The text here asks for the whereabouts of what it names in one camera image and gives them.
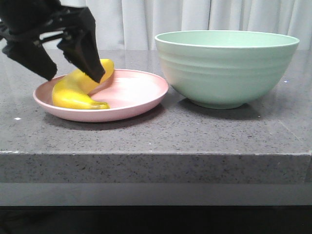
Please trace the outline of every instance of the countertop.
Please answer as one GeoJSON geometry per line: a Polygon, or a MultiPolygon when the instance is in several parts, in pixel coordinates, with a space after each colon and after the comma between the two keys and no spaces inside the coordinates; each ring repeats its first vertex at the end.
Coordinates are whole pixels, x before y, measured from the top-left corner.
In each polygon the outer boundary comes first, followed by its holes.
{"type": "MultiPolygon", "coordinates": [[[[57,75],[71,72],[48,50],[57,75]]],[[[156,51],[100,51],[116,68],[163,77],[156,51]]],[[[312,182],[312,53],[297,51],[265,96],[231,110],[196,106],[170,88],[154,109],[104,123],[46,113],[45,82],[0,54],[0,183],[279,184],[312,182]]]]}

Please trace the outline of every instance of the white curtain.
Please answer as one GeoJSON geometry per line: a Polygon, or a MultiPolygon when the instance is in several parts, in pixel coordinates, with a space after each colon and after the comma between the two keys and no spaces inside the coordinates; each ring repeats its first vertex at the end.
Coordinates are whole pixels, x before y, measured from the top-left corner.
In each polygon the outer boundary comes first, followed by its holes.
{"type": "MultiPolygon", "coordinates": [[[[88,6],[97,23],[98,49],[155,50],[154,36],[180,30],[281,33],[312,43],[312,0],[61,0],[88,6]]],[[[47,48],[55,48],[49,42],[47,48]]]]}

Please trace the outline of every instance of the green bowl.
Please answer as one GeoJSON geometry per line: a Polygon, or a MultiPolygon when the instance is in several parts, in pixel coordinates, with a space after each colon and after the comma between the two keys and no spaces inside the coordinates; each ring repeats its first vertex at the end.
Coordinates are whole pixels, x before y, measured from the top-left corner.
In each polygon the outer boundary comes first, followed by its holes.
{"type": "Polygon", "coordinates": [[[193,103],[231,109],[268,93],[299,39],[249,31],[179,31],[155,37],[167,81],[193,103]]]}

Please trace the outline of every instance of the yellow banana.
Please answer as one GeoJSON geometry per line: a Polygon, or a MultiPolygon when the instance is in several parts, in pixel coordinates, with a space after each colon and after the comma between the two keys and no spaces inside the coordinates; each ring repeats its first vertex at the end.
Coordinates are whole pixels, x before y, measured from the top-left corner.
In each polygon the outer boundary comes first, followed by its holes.
{"type": "MultiPolygon", "coordinates": [[[[105,69],[100,84],[106,81],[114,72],[114,62],[110,59],[101,59],[105,69]]],[[[95,89],[99,83],[79,69],[64,76],[52,90],[53,105],[71,109],[109,109],[109,104],[92,100],[88,93],[95,89]]]]}

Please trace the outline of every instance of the plate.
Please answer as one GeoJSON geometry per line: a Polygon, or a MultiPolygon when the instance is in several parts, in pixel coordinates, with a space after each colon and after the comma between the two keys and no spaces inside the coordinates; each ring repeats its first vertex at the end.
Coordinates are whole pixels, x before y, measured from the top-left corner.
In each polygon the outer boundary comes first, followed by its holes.
{"type": "Polygon", "coordinates": [[[109,103],[110,109],[69,109],[54,106],[51,98],[54,85],[64,76],[40,85],[34,91],[33,97],[46,112],[59,118],[80,122],[108,122],[138,116],[156,107],[169,88],[167,81],[158,75],[115,69],[108,81],[89,94],[96,101],[109,103]]]}

